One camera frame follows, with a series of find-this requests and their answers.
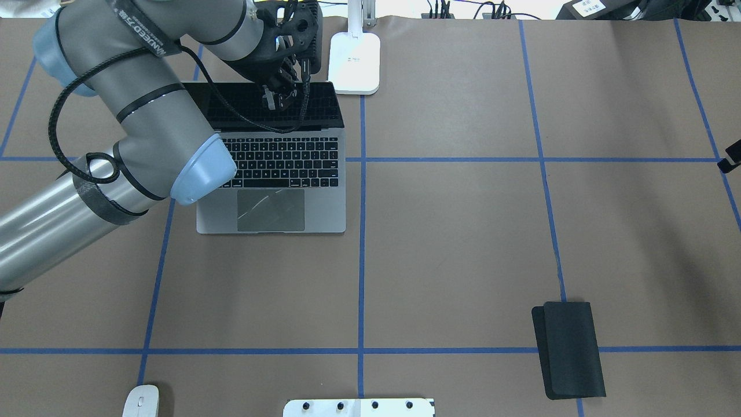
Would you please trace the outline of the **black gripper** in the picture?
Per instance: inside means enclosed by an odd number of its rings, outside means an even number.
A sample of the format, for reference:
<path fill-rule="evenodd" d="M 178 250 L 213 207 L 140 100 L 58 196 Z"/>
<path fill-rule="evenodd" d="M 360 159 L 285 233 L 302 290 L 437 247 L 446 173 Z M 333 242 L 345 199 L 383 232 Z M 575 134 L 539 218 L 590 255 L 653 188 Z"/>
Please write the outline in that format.
<path fill-rule="evenodd" d="M 263 101 L 268 110 L 289 108 L 296 100 L 298 76 L 293 67 L 294 55 L 299 53 L 301 35 L 296 42 L 287 37 L 298 35 L 304 6 L 262 6 L 250 13 L 262 32 L 251 52 L 232 61 L 231 68 L 244 79 L 263 87 Z"/>

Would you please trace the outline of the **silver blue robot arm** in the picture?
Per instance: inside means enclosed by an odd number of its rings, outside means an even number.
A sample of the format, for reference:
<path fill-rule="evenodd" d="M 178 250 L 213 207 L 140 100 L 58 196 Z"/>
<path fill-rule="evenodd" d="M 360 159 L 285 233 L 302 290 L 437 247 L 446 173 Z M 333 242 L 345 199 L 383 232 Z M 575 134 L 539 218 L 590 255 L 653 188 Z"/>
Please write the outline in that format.
<path fill-rule="evenodd" d="M 167 59 L 192 39 L 279 97 L 318 34 L 302 1 L 73 1 L 37 29 L 61 92 L 46 133 L 61 173 L 2 216 L 2 301 L 158 202 L 190 205 L 236 164 Z"/>

